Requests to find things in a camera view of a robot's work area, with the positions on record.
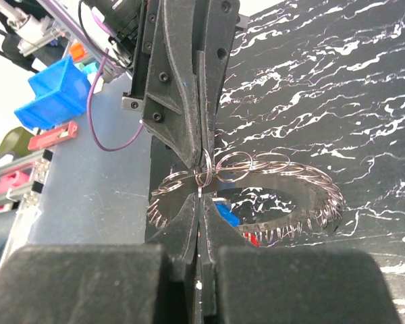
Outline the blue tagged key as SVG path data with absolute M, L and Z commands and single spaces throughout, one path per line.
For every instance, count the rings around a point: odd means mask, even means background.
M 238 227 L 240 220 L 232 213 L 232 205 L 226 198 L 213 198 L 219 214 L 232 226 Z

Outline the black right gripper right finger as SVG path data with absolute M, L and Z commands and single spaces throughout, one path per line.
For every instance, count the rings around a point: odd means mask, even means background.
M 226 222 L 215 261 L 216 323 L 399 323 L 374 259 L 362 250 L 257 248 Z

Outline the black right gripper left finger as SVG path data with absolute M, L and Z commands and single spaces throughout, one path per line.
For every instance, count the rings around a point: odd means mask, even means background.
M 196 199 L 142 245 L 27 245 L 0 269 L 0 323 L 191 323 Z

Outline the round metal keyring disc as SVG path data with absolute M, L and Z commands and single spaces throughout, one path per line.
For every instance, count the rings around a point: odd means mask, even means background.
M 164 178 L 152 192 L 147 208 L 149 224 L 161 230 L 172 221 L 173 215 L 165 211 L 163 203 L 172 192 L 187 184 L 195 185 L 198 195 L 218 192 L 230 185 L 277 190 L 296 197 L 297 204 L 290 213 L 277 219 L 238 225 L 242 234 L 251 233 L 259 240 L 271 242 L 286 236 L 294 238 L 304 228 L 312 231 L 314 225 L 328 234 L 337 230 L 346 201 L 326 173 L 311 165 L 293 162 L 289 157 L 266 161 L 263 153 L 255 157 L 246 154 L 245 161 L 224 166 L 232 157 L 234 153 L 224 156 L 216 165 L 208 163 L 205 169 L 177 171 Z

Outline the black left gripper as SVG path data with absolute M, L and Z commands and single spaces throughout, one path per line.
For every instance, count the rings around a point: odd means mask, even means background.
M 124 94 L 129 108 L 141 111 L 147 130 L 186 167 L 212 157 L 230 51 L 246 26 L 240 2 L 123 1 L 108 8 L 134 78 Z

